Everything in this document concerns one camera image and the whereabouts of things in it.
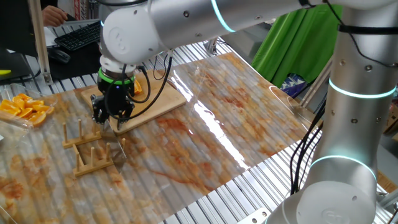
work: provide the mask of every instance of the robotic arm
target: robotic arm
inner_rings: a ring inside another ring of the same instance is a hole
[[[340,27],[333,58],[323,137],[304,188],[279,205],[267,224],[374,220],[377,145],[397,83],[398,2],[330,2],[344,6],[345,26]],[[322,0],[148,0],[102,6],[100,72],[107,82],[120,77],[123,69],[131,77],[135,65],[162,51],[317,4]],[[125,102],[122,96],[118,105]]]

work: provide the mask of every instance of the wooden cutting board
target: wooden cutting board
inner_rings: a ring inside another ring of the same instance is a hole
[[[149,103],[155,98],[156,94],[159,92],[160,87],[162,86],[162,80],[156,80],[153,76],[153,71],[149,70],[148,76],[150,81],[150,98],[145,103],[136,103],[136,107],[134,108],[132,115],[138,114],[144,108],[146,108]],[[156,71],[155,76],[160,78],[163,75],[162,71]],[[145,79],[144,74],[140,73],[136,75],[137,81],[141,84],[143,92],[140,95],[134,97],[136,100],[144,100],[148,94],[148,86],[147,81]],[[93,86],[92,88],[83,91],[82,93],[83,98],[85,99],[86,103],[91,106],[91,99],[90,96],[95,94],[96,96],[102,95],[102,93],[98,90],[97,86]],[[117,129],[117,121],[113,118],[110,118],[110,123],[113,128],[113,131],[117,134],[126,133],[137,126],[140,126],[158,116],[161,116],[169,111],[172,111],[179,106],[184,105],[187,102],[187,99],[178,92],[175,88],[173,88],[170,84],[166,83],[166,86],[163,89],[163,92],[160,94],[157,101],[142,115],[124,123],[120,130]]]

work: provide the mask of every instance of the black cable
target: black cable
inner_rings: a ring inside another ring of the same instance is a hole
[[[395,216],[397,215],[398,209],[395,210],[394,214],[392,214],[391,219],[387,222],[387,224],[391,224],[392,220],[395,218]]]
[[[104,6],[133,6],[136,4],[141,4],[147,2],[148,0],[137,0],[131,2],[107,2],[103,0],[96,0],[98,3],[103,4]]]
[[[10,84],[10,83],[23,83],[23,82],[29,82],[29,81],[31,81],[32,79],[38,77],[41,73],[42,73],[42,71],[41,71],[41,69],[39,69],[39,71],[37,71],[37,73],[36,73],[33,77],[30,77],[30,78],[22,78],[22,79],[19,79],[19,80],[4,80],[4,81],[1,81],[1,82],[0,82],[0,85],[7,85],[7,84]]]
[[[155,76],[155,69],[156,69],[156,62],[157,62],[157,55],[156,55],[156,57],[155,57],[155,65],[154,65],[154,78],[156,79],[156,80],[161,80],[161,79],[163,79],[165,76],[166,76],[166,71],[167,71],[167,69],[166,69],[166,59],[167,59],[167,57],[168,57],[169,55],[167,54],[165,57],[164,57],[164,61],[163,61],[163,66],[164,66],[164,74],[162,75],[162,77],[160,77],[160,78],[156,78],[156,76]]]
[[[328,6],[329,6],[331,12],[335,15],[335,17],[336,17],[336,19],[339,21],[339,23],[340,23],[341,25],[345,26],[346,24],[344,24],[344,22],[338,17],[338,14],[336,13],[336,11],[335,11],[335,10],[333,9],[333,7],[331,6],[329,0],[324,0],[324,1],[326,2],[326,4],[328,4]],[[380,64],[380,65],[382,65],[382,66],[385,66],[385,67],[387,67],[387,68],[396,68],[396,67],[398,67],[398,63],[393,63],[392,65],[388,65],[388,64],[385,64],[385,63],[383,63],[383,62],[380,62],[380,61],[378,61],[378,60],[372,59],[372,58],[370,58],[370,57],[364,55],[364,54],[362,53],[361,49],[359,49],[358,43],[357,43],[357,41],[355,40],[354,35],[353,35],[351,32],[348,32],[348,35],[352,38],[352,40],[353,40],[353,42],[354,42],[354,45],[355,45],[355,47],[356,47],[356,50],[358,51],[358,53],[359,53],[362,57],[364,57],[364,58],[366,58],[366,59],[368,59],[368,60],[371,60],[372,62],[376,62],[376,63],[378,63],[378,64]]]
[[[314,133],[313,137],[314,137],[314,136],[318,136],[318,134],[319,134],[319,132],[322,130],[322,128],[323,128],[323,122],[322,122],[321,125],[319,125],[318,130],[316,131],[316,133]],[[301,186],[301,183],[303,182],[303,178],[304,178],[304,175],[305,175],[305,171],[307,170],[307,166],[308,166],[308,163],[309,163],[309,161],[310,161],[310,159],[311,159],[311,155],[312,155],[312,153],[314,152],[314,150],[317,148],[317,145],[318,145],[319,142],[320,142],[320,139],[317,141],[317,143],[315,143],[314,147],[311,149],[310,154],[308,155],[307,161],[306,161],[305,166],[304,166],[303,176],[301,176],[300,182],[298,183],[298,187],[300,187],[300,186]]]
[[[157,56],[158,56],[158,55],[156,55],[156,57],[155,57],[155,64],[154,64],[154,69],[153,69],[154,79],[156,79],[155,70],[156,70]]]
[[[167,68],[167,73],[166,73],[165,79],[164,79],[164,81],[163,81],[163,83],[162,83],[162,86],[160,87],[159,92],[158,92],[157,95],[155,96],[155,98],[152,100],[151,103],[149,103],[149,105],[148,105],[145,109],[143,109],[142,111],[140,111],[140,112],[137,113],[136,115],[131,116],[131,117],[129,117],[129,118],[117,118],[114,114],[111,114],[111,113],[110,113],[109,105],[108,105],[109,91],[111,90],[112,86],[113,86],[117,81],[120,81],[120,79],[121,79],[122,77],[120,77],[120,78],[118,78],[118,79],[115,79],[115,80],[110,84],[110,86],[109,86],[107,92],[105,93],[105,97],[104,97],[105,108],[106,108],[106,111],[109,113],[109,115],[110,115],[112,118],[114,118],[114,119],[116,119],[116,120],[118,120],[118,121],[129,121],[129,120],[131,120],[131,119],[133,119],[133,118],[136,118],[136,117],[142,115],[143,113],[145,113],[145,112],[156,102],[156,100],[159,98],[160,94],[162,93],[162,91],[163,91],[163,89],[164,89],[164,86],[166,86],[167,79],[168,79],[168,77],[169,77],[169,75],[170,75],[170,70],[171,70],[171,68],[172,68],[172,59],[173,59],[173,57],[170,57],[170,60],[169,60],[169,67]]]
[[[325,106],[323,105],[322,110],[320,111],[320,113],[317,114],[317,115],[320,115],[319,119],[323,116],[324,113],[325,113]],[[293,189],[294,189],[295,193],[297,193],[300,190],[299,189],[299,178],[300,178],[301,163],[302,163],[302,161],[304,159],[305,154],[307,153],[308,148],[310,147],[311,143],[313,142],[313,140],[315,139],[315,137],[318,135],[318,133],[320,131],[321,131],[321,129],[318,128],[317,131],[315,132],[315,134],[312,136],[311,140],[308,142],[308,144],[306,143],[307,140],[304,141],[304,144],[302,146],[302,150],[300,151],[300,155],[298,157],[296,173],[295,173],[295,179],[294,179],[294,184],[293,184]]]
[[[128,90],[127,90],[127,88],[126,88],[126,85],[124,84],[124,81],[125,81],[125,79],[128,79],[131,83],[134,83],[134,82],[131,80],[130,77],[128,77],[128,76],[126,75],[126,73],[123,73],[123,71],[122,71],[122,77],[123,77],[123,79],[122,79],[122,87],[123,87],[123,90],[124,90],[125,94],[127,95],[127,97],[128,97],[131,101],[133,101],[133,102],[135,102],[135,103],[145,103],[145,102],[147,102],[147,101],[149,100],[149,97],[150,97],[150,81],[149,81],[148,73],[147,73],[145,67],[144,67],[143,65],[140,65],[140,66],[138,66],[138,69],[142,71],[142,73],[143,73],[144,76],[145,76],[145,79],[147,80],[147,85],[148,85],[148,94],[147,94],[147,97],[146,97],[144,100],[142,100],[142,101],[135,100],[133,97],[131,97],[130,93],[128,92]]]
[[[314,113],[318,113],[318,110],[320,110],[323,102],[326,101],[326,97],[328,96],[328,92],[326,91],[325,96],[323,96],[321,102],[318,104],[317,108],[315,109]]]
[[[326,106],[326,102],[324,102],[323,104],[322,104],[322,108],[325,108],[325,106]],[[317,115],[314,117],[314,119],[313,119],[313,121],[312,121],[312,123],[311,123],[311,125],[310,125],[310,128],[308,129],[308,131],[307,131],[307,133],[305,134],[305,136],[303,137],[303,139],[300,141],[300,143],[298,144],[298,146],[296,147],[296,149],[295,149],[295,151],[294,151],[294,153],[293,153],[293,155],[292,155],[292,157],[291,157],[291,159],[290,159],[290,183],[291,183],[291,188],[290,188],[290,194],[291,195],[293,195],[295,192],[296,192],[296,185],[297,185],[297,183],[296,182],[294,182],[294,180],[293,180],[293,161],[294,161],[294,157],[295,157],[295,155],[298,153],[298,151],[300,150],[300,148],[302,147],[303,149],[305,149],[305,146],[306,146],[306,143],[307,143],[307,139],[308,139],[308,137],[309,137],[309,135],[310,135],[310,133],[312,132],[312,130],[314,129],[314,127],[317,125],[317,123],[319,122],[319,120],[321,119],[321,117],[322,117],[322,113],[321,113],[321,111],[319,112],[319,113],[317,113]]]
[[[228,45],[228,46],[231,46],[229,43],[227,43],[227,42],[225,42],[225,41],[222,41],[222,40],[217,40],[217,42],[222,43],[222,44],[226,44],[226,45]]]

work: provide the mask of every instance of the sliced orange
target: sliced orange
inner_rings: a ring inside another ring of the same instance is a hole
[[[33,108],[33,105],[44,105],[43,100],[25,100],[25,108]]]
[[[18,115],[21,118],[28,118],[33,112],[32,108],[23,109],[22,112]]]
[[[9,100],[3,100],[0,104],[0,108],[2,108],[4,110],[13,110],[13,111],[17,112],[17,114],[19,114],[21,112],[21,109],[19,108],[19,106],[16,103],[11,102]]]
[[[42,124],[44,124],[45,121],[45,112],[41,111],[38,113],[35,113],[35,115],[33,115],[31,118],[29,118],[29,121],[33,122],[33,127],[39,127]]]
[[[47,111],[47,114],[50,115],[54,113],[55,108],[53,106],[50,107],[50,109]]]
[[[15,96],[12,99],[12,102],[14,102],[16,105],[18,105],[21,110],[25,109],[25,101],[24,101],[24,99],[22,99],[21,96]]]
[[[32,97],[25,95],[23,93],[18,94],[18,96],[22,97],[23,100],[33,100]]]
[[[33,110],[36,110],[37,112],[41,112],[41,111],[46,112],[48,109],[50,109],[50,106],[45,106],[45,105],[33,105]]]
[[[142,93],[141,85],[139,84],[139,82],[137,80],[134,80],[134,94],[138,95],[140,93]]]
[[[4,111],[4,112],[7,112],[7,113],[15,115],[15,116],[19,114],[19,112],[16,110],[9,110],[9,109],[4,109],[4,108],[0,108],[0,111]]]

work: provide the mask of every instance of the plastic sheet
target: plastic sheet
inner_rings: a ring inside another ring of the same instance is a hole
[[[301,139],[312,120],[235,54],[171,72],[188,103],[118,136],[126,138],[121,173],[111,166],[74,177],[62,123],[68,138],[78,137],[77,119],[94,131],[91,110],[82,90],[55,95],[51,122],[2,150],[0,184],[13,194],[0,191],[0,205],[17,223],[158,223]],[[83,160],[91,146],[103,157],[104,144],[78,146]]]

